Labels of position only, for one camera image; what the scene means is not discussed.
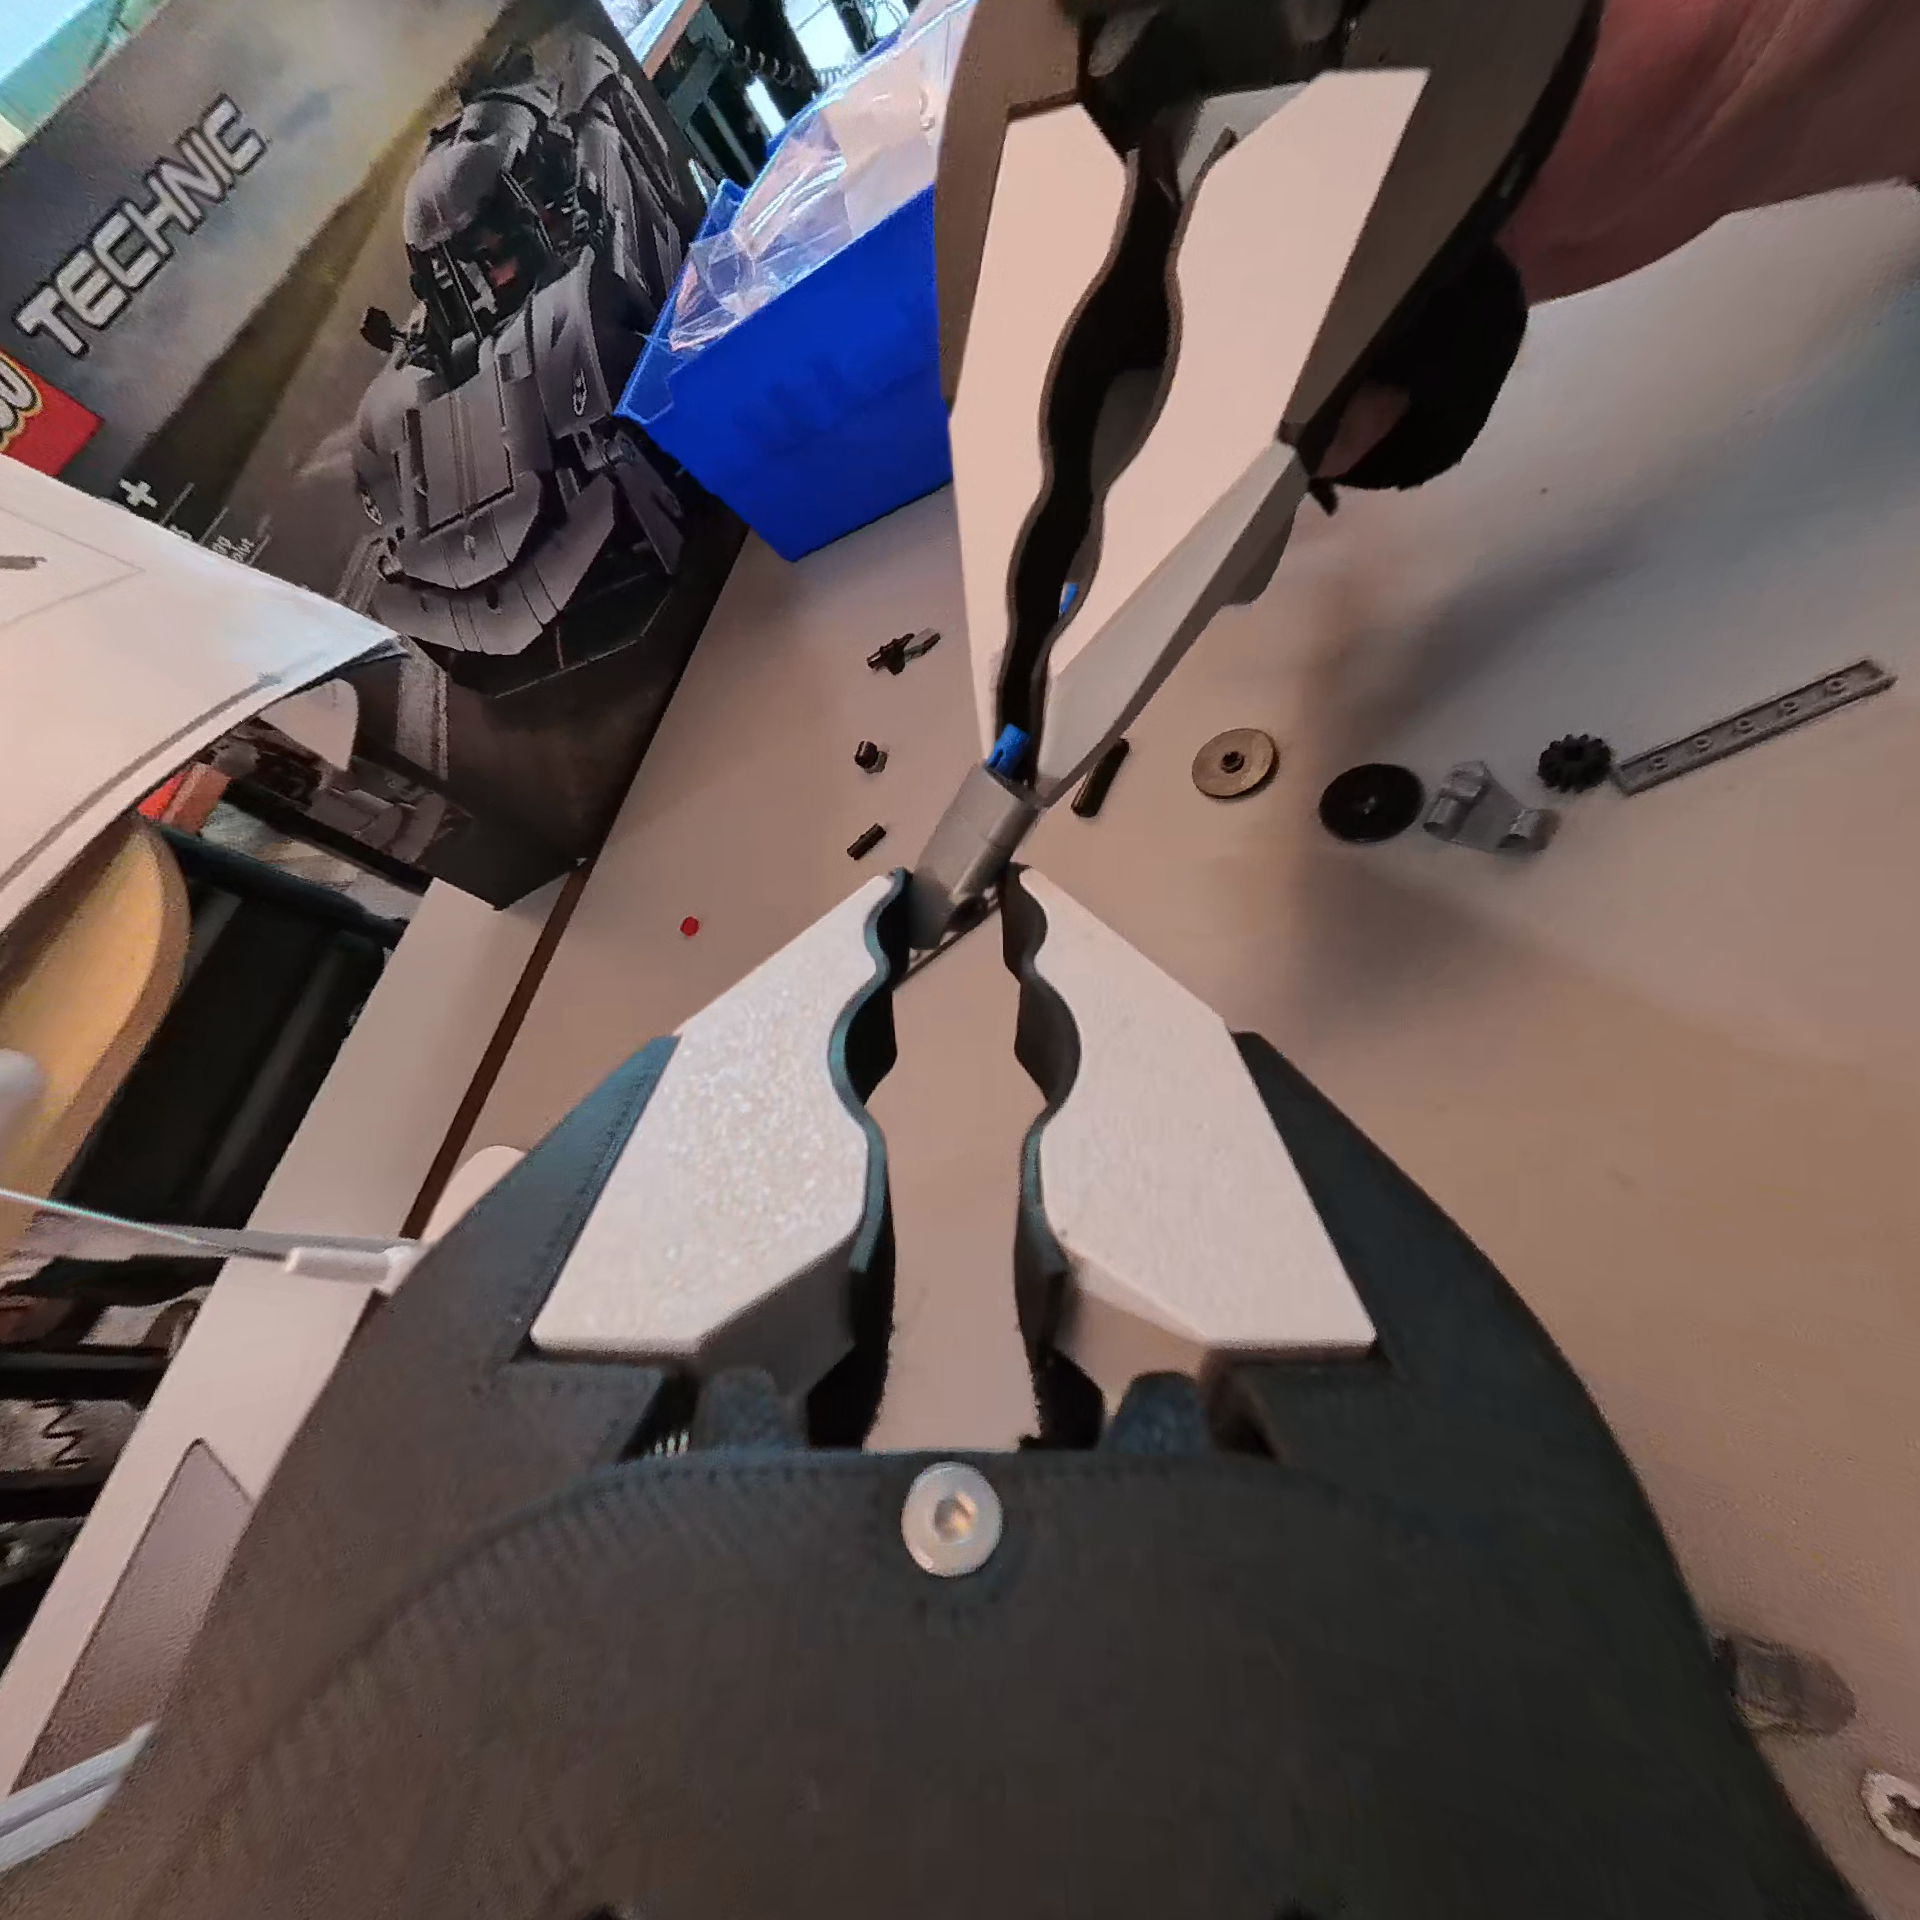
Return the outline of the blue storage bin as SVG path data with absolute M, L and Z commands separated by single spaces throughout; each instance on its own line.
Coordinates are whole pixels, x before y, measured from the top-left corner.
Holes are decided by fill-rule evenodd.
M 678 353 L 667 335 L 685 272 L 618 414 L 779 558 L 803 561 L 952 480 L 935 277 L 932 187 Z

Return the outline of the long grey lego plate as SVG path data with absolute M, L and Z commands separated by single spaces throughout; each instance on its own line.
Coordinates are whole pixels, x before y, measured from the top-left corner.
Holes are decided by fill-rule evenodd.
M 1663 745 L 1619 760 L 1607 778 L 1619 793 L 1636 798 L 1662 785 L 1767 745 L 1790 733 L 1806 730 L 1846 707 L 1880 698 L 1895 686 L 1895 673 L 1883 664 L 1862 659 L 1796 688 L 1773 693 L 1757 705 L 1725 713 Z

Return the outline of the lego instruction booklet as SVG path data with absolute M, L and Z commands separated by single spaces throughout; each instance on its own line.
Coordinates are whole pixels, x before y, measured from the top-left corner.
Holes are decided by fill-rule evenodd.
M 3 462 L 3 926 L 213 738 L 394 638 Z

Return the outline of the clear plastic bags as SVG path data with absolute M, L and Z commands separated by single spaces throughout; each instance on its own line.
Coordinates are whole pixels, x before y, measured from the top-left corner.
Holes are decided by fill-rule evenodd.
M 931 197 L 973 14 L 973 3 L 923 6 L 782 133 L 751 186 L 717 199 L 655 328 L 666 353 L 722 341 Z

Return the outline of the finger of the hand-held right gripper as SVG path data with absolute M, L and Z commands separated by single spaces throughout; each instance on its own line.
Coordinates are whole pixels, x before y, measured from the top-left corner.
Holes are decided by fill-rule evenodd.
M 1108 258 L 1125 162 L 1085 111 L 1007 126 L 951 406 L 951 491 L 978 747 L 999 734 L 1012 579 L 1046 475 L 1053 360 Z
M 1039 805 L 1284 544 L 1304 467 L 1283 419 L 1427 85 L 1420 67 L 1325 74 L 1198 176 L 1167 267 L 1156 411 L 1100 504 L 1087 587 L 1046 649 Z

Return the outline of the grey bent lego beam assembly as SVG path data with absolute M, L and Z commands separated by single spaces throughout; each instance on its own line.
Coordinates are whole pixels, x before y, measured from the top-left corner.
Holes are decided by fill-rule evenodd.
M 973 923 L 1043 816 L 1037 792 L 980 762 L 959 783 L 919 855 L 907 893 L 911 953 L 931 953 Z

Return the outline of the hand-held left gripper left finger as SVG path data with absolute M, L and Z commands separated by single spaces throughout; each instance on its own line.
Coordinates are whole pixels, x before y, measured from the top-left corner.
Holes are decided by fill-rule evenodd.
M 894 1333 L 888 1166 L 907 878 L 858 885 L 646 1055 L 646 1093 L 533 1322 L 564 1360 L 762 1371 L 814 1446 L 872 1433 Z

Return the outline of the black lego disc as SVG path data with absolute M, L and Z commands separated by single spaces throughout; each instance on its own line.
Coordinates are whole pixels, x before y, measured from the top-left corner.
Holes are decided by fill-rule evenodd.
M 1394 762 L 1364 762 L 1334 775 L 1318 802 L 1318 826 L 1344 847 L 1374 849 L 1398 840 L 1427 810 L 1418 773 Z

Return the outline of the grey lego bracket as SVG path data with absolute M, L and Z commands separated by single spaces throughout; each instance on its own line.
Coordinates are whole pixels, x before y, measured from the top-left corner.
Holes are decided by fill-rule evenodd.
M 1431 840 L 1495 858 L 1538 855 L 1559 826 L 1559 810 L 1522 805 L 1480 760 L 1448 769 L 1421 819 Z

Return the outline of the dark plastic crate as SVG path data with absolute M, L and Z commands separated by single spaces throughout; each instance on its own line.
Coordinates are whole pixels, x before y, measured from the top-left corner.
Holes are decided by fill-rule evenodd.
M 182 873 L 182 981 L 60 1197 L 239 1231 L 367 1005 L 403 923 L 252 855 L 162 831 Z

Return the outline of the person's right hand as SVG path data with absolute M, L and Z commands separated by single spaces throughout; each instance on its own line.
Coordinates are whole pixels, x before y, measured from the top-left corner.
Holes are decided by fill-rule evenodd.
M 1735 214 L 1916 179 L 1916 3 L 1607 3 L 1501 253 L 1547 305 Z

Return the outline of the grey rectangular plate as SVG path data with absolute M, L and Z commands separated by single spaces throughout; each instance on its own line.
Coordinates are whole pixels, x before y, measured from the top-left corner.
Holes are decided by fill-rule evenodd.
M 191 1442 L 15 1777 L 34 1786 L 126 1742 L 173 1693 L 253 1502 L 207 1442 Z

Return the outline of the white book stand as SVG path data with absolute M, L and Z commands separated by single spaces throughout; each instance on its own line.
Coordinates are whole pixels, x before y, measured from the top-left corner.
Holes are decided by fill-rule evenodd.
M 253 1232 L 394 1241 L 432 1218 L 459 1120 L 564 898 L 494 910 L 440 881 L 263 1192 Z M 184 878 L 154 823 L 123 822 L 4 938 L 4 1257 L 74 1169 L 184 973 Z M 90 1311 L 4 1296 L 4 1794 L 47 1721 L 182 1453 L 203 1440 L 256 1514 L 373 1282 L 213 1264 L 184 1301 Z M 70 1833 L 151 1731 L 64 1767 Z

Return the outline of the lego set box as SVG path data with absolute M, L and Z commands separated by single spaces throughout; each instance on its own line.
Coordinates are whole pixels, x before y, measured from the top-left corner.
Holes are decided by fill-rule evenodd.
M 375 623 L 250 807 L 494 909 L 602 847 L 744 541 L 621 411 L 710 187 L 610 6 L 4 6 L 4 447 Z

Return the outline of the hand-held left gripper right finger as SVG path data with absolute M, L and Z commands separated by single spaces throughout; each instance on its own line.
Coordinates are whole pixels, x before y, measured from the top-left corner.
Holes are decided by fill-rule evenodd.
M 1150 1376 L 1360 1360 L 1364 1309 L 1222 1015 L 1058 883 L 1014 866 L 1004 963 L 1021 1142 L 1014 1305 L 1045 1422 L 1107 1422 Z

